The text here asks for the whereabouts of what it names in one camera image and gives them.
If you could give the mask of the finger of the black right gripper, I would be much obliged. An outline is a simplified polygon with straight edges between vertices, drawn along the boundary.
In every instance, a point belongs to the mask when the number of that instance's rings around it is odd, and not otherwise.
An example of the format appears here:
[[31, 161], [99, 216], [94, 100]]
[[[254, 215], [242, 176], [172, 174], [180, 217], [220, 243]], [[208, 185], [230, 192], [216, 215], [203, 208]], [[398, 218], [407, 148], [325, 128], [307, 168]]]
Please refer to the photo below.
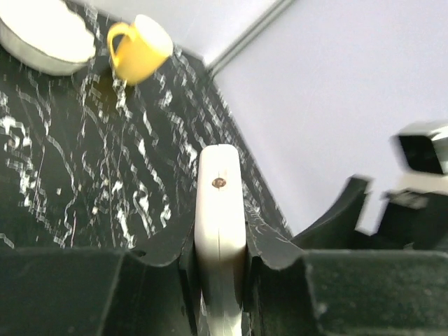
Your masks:
[[350, 177], [329, 210], [291, 242], [301, 249], [348, 249], [369, 184], [368, 178]]

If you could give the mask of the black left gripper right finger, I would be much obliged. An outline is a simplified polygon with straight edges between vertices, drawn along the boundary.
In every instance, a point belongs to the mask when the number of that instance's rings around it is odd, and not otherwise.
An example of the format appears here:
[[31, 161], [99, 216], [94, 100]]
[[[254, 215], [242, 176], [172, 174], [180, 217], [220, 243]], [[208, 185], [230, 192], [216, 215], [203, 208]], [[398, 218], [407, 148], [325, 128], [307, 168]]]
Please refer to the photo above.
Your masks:
[[447, 254], [302, 251], [246, 212], [252, 335], [446, 335]]

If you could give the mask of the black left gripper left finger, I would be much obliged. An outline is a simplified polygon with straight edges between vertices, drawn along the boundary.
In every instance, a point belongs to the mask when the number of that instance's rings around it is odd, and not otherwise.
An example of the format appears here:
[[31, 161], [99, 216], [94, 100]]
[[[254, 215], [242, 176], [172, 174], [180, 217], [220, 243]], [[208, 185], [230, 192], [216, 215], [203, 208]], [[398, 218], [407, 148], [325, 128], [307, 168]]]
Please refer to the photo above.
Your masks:
[[194, 213], [142, 245], [1, 250], [2, 335], [196, 335]]

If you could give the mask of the white remote control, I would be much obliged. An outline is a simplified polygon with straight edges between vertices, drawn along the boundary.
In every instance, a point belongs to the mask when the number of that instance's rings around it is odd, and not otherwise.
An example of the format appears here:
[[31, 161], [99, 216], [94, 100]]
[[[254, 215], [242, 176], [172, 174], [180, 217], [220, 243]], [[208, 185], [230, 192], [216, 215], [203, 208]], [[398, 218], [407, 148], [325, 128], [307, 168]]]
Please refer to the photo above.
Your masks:
[[204, 148], [199, 157], [195, 252], [211, 335], [242, 334], [246, 229], [237, 149]]

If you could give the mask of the yellow mug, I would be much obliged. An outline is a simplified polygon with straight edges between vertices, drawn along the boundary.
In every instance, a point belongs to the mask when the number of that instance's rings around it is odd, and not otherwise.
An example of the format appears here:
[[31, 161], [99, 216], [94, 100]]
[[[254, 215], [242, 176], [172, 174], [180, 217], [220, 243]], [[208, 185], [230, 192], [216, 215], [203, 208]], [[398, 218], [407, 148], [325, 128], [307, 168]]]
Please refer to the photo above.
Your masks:
[[165, 29], [142, 14], [138, 14], [131, 24], [113, 24], [106, 44], [116, 76], [129, 86], [145, 81], [174, 51], [172, 38]]

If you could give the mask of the white scalloped bowl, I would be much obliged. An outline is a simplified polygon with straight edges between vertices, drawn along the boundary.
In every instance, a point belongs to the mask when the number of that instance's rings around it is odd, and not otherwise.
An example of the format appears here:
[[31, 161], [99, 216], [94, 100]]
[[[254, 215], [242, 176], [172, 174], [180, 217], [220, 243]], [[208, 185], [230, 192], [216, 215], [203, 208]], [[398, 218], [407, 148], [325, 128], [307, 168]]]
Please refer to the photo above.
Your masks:
[[64, 1], [2, 1], [1, 46], [51, 76], [70, 76], [96, 53], [94, 34]]

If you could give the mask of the aluminium corner frame post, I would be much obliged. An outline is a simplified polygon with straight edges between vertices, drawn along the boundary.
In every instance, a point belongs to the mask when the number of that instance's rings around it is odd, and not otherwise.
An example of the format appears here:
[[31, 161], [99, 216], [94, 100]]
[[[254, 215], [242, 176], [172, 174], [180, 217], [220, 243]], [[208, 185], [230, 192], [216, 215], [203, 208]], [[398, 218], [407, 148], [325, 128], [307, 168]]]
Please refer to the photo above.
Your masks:
[[275, 1], [262, 15], [251, 23], [231, 44], [211, 61], [204, 63], [207, 72], [216, 76], [233, 59], [241, 54], [259, 35], [261, 35], [270, 25], [273, 24], [285, 11], [287, 11], [296, 0]]

